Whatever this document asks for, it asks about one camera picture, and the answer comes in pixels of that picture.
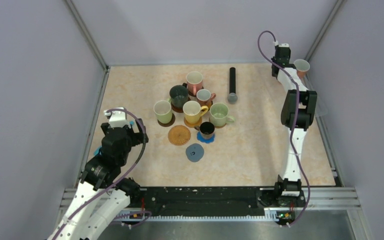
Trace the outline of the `grey blue coaster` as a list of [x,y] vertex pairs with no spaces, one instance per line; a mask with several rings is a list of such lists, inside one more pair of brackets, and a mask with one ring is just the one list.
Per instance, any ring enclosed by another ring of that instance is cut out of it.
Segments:
[[193,143],[186,148],[185,154],[190,162],[197,163],[203,158],[205,150],[200,144]]

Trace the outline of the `brown ringed wooden coaster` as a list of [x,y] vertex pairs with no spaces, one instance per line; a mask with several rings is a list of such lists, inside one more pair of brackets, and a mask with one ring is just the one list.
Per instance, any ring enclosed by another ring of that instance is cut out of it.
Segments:
[[183,110],[184,104],[175,105],[175,104],[171,103],[170,105],[171,105],[171,109],[174,112],[176,112],[176,113],[183,113],[184,112],[184,110]]

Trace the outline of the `woven rattan coaster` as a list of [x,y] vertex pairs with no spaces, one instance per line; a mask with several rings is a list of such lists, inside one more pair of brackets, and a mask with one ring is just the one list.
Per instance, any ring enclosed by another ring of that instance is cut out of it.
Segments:
[[183,146],[191,139],[191,132],[184,125],[176,125],[169,130],[167,137],[172,145]]

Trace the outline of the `black cup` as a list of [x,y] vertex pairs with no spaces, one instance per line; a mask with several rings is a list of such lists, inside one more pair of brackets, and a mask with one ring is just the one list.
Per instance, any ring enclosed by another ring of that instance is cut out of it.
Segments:
[[210,138],[212,134],[215,134],[215,126],[209,121],[201,123],[200,126],[196,126],[194,129],[200,132],[204,138]]

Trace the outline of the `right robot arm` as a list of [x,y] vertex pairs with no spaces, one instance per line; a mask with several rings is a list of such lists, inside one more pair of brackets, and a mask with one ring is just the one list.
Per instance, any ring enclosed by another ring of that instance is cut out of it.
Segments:
[[275,184],[273,200],[279,206],[287,206],[293,198],[302,194],[302,150],[308,129],[314,121],[318,94],[303,84],[296,66],[290,62],[289,45],[276,42],[274,48],[272,76],[286,92],[280,121],[288,129],[288,153],[284,172]]

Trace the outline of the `light green mug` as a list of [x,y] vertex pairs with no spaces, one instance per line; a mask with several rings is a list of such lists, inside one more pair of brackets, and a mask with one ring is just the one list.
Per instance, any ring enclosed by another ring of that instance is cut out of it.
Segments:
[[229,107],[226,104],[221,102],[214,103],[209,110],[209,121],[216,125],[234,123],[236,120],[230,115],[229,111]]

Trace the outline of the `blue flower coaster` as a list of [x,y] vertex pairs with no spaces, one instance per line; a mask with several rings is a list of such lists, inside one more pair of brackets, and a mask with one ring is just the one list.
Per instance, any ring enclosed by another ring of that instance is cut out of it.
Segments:
[[213,142],[215,141],[215,137],[216,137],[215,134],[212,134],[212,135],[210,136],[210,138],[205,138],[205,137],[203,137],[203,135],[202,135],[200,132],[198,132],[198,133],[196,134],[196,139],[197,139],[199,142],[201,142],[201,143],[205,143],[205,144],[213,143]]

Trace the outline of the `yellow mug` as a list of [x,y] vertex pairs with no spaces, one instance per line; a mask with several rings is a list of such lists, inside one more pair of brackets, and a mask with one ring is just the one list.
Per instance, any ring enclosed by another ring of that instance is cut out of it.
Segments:
[[209,107],[206,105],[201,106],[197,101],[187,101],[182,107],[184,113],[184,119],[189,124],[196,124],[199,122],[201,117],[205,115]]

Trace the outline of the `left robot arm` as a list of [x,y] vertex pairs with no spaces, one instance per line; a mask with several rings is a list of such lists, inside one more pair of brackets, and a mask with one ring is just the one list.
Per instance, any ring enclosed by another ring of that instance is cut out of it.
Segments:
[[119,212],[140,202],[140,186],[134,180],[125,176],[115,180],[132,147],[142,147],[140,159],[149,141],[142,119],[135,122],[138,132],[130,124],[101,125],[104,137],[99,152],[85,165],[74,198],[50,240],[96,240]]

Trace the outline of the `small pink cup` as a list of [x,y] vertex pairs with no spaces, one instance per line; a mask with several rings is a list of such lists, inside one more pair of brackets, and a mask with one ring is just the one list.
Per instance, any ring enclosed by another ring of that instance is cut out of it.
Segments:
[[196,99],[200,106],[206,106],[206,103],[212,102],[216,96],[216,93],[213,93],[208,89],[200,89],[196,93]]

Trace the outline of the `pale green cup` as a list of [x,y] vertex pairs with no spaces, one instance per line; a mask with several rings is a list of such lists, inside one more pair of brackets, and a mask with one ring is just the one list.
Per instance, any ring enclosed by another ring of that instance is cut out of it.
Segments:
[[157,120],[162,123],[168,123],[173,115],[171,103],[167,100],[160,100],[153,106],[153,111],[156,115]]

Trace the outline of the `dark brown wooden coaster bottom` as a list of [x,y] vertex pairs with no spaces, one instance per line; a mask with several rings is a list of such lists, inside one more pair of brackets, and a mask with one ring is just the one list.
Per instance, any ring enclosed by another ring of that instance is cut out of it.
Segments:
[[176,116],[172,115],[171,120],[168,123],[162,123],[161,121],[157,120],[157,123],[162,127],[170,127],[173,125],[176,121]]

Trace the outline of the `dark green mug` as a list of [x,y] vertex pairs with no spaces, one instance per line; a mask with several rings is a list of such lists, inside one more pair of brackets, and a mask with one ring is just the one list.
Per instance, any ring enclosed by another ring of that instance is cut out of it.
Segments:
[[188,89],[183,85],[175,85],[169,91],[169,102],[177,109],[182,109],[188,99]]

